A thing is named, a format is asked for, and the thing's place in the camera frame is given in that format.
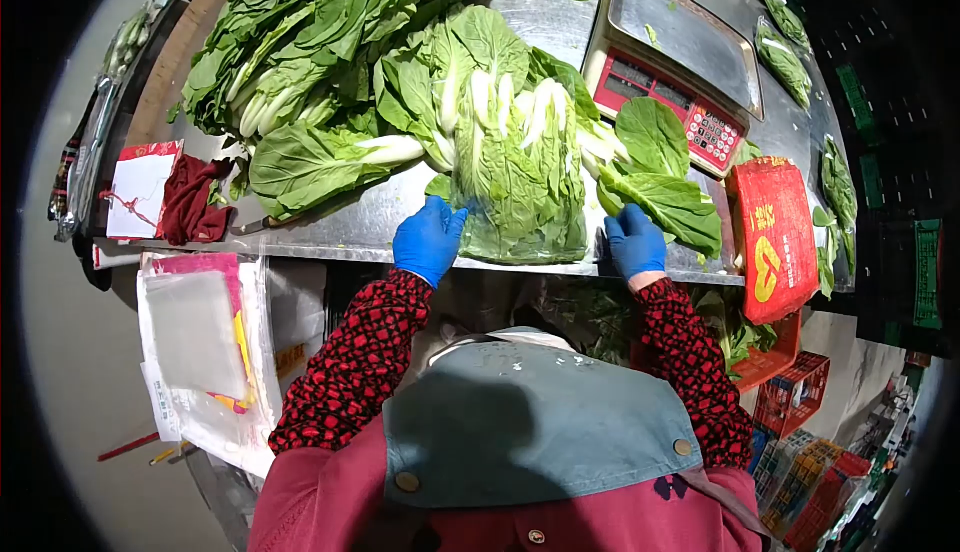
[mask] red scale display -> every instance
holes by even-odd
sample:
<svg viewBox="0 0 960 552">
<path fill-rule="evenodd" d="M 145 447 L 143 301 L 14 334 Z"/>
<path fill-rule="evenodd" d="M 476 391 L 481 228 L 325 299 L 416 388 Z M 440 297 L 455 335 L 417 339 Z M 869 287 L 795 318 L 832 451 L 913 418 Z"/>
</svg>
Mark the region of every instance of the red scale display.
<svg viewBox="0 0 960 552">
<path fill-rule="evenodd" d="M 610 48 L 606 55 L 594 102 L 620 111 L 628 100 L 649 96 L 672 109 L 686 134 L 691 158 L 704 169 L 724 176 L 745 129 L 716 104 L 650 65 Z"/>
</svg>

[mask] red string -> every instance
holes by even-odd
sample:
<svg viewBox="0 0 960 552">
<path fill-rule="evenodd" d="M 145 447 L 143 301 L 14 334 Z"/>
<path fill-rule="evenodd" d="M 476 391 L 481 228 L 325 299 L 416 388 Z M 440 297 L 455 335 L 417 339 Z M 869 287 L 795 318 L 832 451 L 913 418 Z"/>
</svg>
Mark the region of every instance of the red string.
<svg viewBox="0 0 960 552">
<path fill-rule="evenodd" d="M 154 229 L 158 228 L 158 227 L 156 226 L 157 224 L 156 224 L 155 222 L 153 222 L 153 221 L 151 221 L 150 219 L 148 219 L 147 217 L 143 216 L 142 214 L 140 214 L 140 213 L 137 211 L 136 208 L 134 208 L 134 206 L 137 205 L 137 202 L 139 201 L 139 198 L 134 198 L 134 199 L 132 199 L 132 200 L 130 200 L 130 201 L 124 201 L 123 199 L 121 199 L 119 196 L 117 196 L 116 194 L 114 194 L 114 192 L 112 192 L 112 191 L 110 191 L 110 190 L 107 190 L 107 191 L 104 191 L 104 192 L 100 192 L 100 198 L 101 198 L 101 199 L 115 198 L 117 201 L 120 202 L 120 205 L 121 205 L 121 206 L 123 206 L 123 207 L 126 208 L 127 210 L 130 210 L 131 212 L 133 212 L 133 215 L 136 216 L 139 220 L 141 220 L 141 221 L 143 221 L 143 222 L 146 222 L 147 224 L 149 224 L 149 225 L 150 225 L 151 227 L 153 227 Z"/>
</svg>

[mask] pencil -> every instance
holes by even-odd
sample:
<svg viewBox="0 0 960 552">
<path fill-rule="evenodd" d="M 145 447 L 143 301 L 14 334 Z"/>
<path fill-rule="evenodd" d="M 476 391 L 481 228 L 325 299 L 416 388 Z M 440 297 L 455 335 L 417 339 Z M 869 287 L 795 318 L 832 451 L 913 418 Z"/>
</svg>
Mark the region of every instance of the pencil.
<svg viewBox="0 0 960 552">
<path fill-rule="evenodd" d="M 183 449 L 184 449 L 187 445 L 189 445 L 189 444 L 190 444 L 189 441 L 183 441 L 183 442 L 181 442 L 181 444 L 179 445 L 179 447 L 180 447 L 179 449 L 183 450 Z M 153 466 L 153 465 L 156 464 L 157 462 L 163 462 L 163 461 L 165 461 L 166 459 L 170 458 L 170 456 L 173 455 L 173 453 L 174 453 L 176 450 L 177 450 L 176 448 L 173 448 L 173 447 L 172 447 L 172 448 L 168 448 L 168 449 L 160 452 L 159 454 L 157 454 L 156 456 L 153 457 L 153 458 L 154 458 L 153 460 L 150 461 L 150 466 Z"/>
<path fill-rule="evenodd" d="M 150 443 L 151 441 L 154 441 L 155 439 L 160 439 L 160 438 L 161 438 L 160 436 L 161 436 L 161 434 L 159 434 L 159 433 L 157 433 L 156 431 L 154 431 L 153 433 L 151 433 L 150 435 L 148 435 L 148 436 L 146 436 L 146 437 L 139 438 L 139 439 L 135 439 L 135 440 L 131 441 L 130 443 L 125 443 L 124 445 L 121 445 L 121 446 L 118 447 L 118 448 L 114 448 L 113 450 L 110 450 L 109 452 L 105 452 L 105 453 L 101 454 L 100 456 L 97 457 L 97 462 L 103 462 L 103 461 L 109 460 L 109 459 L 111 459 L 111 458 L 113 458 L 113 457 L 115 457 L 115 456 L 120 456 L 120 455 L 123 454 L 124 452 L 128 452 L 128 451 L 130 451 L 130 450 L 133 450 L 133 449 L 135 449 L 135 448 L 138 448 L 138 447 L 140 447 L 141 445 L 146 445 L 147 443 Z"/>
</svg>

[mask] digital scale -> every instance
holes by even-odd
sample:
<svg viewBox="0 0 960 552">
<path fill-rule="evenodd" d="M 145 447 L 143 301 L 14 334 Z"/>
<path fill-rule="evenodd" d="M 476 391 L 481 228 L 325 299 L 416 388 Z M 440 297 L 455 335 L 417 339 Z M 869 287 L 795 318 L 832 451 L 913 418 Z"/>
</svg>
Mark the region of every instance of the digital scale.
<svg viewBox="0 0 960 552">
<path fill-rule="evenodd" d="M 683 123 L 690 161 L 722 178 L 750 116 L 763 120 L 753 48 L 692 0 L 601 0 L 583 80 L 610 119 L 637 97 L 669 106 Z"/>
</svg>

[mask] blue apron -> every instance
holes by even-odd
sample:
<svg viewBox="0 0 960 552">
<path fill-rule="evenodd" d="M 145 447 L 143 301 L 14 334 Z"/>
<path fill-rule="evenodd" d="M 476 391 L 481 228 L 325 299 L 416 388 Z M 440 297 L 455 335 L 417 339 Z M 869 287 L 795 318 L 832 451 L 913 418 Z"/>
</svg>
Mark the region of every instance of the blue apron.
<svg viewBox="0 0 960 552">
<path fill-rule="evenodd" d="M 666 381 L 557 347 L 478 337 L 384 404 L 387 500 L 421 509 L 528 504 L 702 464 L 690 416 Z"/>
</svg>

